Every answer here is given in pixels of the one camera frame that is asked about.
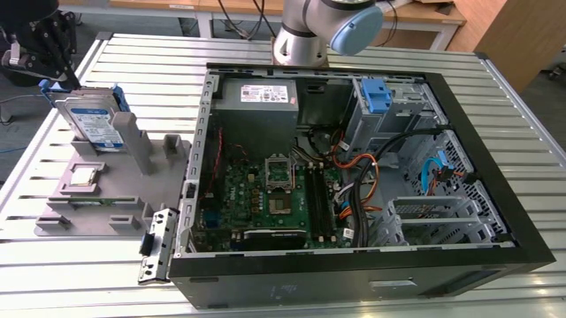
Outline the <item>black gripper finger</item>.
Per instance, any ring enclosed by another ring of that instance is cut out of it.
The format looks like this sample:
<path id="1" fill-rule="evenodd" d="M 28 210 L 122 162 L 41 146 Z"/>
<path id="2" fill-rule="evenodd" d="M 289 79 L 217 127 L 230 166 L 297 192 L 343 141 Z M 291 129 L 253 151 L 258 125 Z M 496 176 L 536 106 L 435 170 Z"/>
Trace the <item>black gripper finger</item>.
<path id="1" fill-rule="evenodd" d="M 1 36 L 6 44 L 9 45 L 9 49 L 5 51 L 1 57 L 1 66 L 8 70 L 14 72 L 25 71 L 25 62 L 20 62 L 22 47 L 17 41 L 17 37 L 14 34 L 1 31 Z"/>
<path id="2" fill-rule="evenodd" d="M 80 88 L 72 55 L 77 53 L 76 15 L 56 11 L 40 21 L 29 23 L 32 44 L 26 50 L 34 61 L 30 70 L 38 76 L 61 82 L 66 90 Z"/>

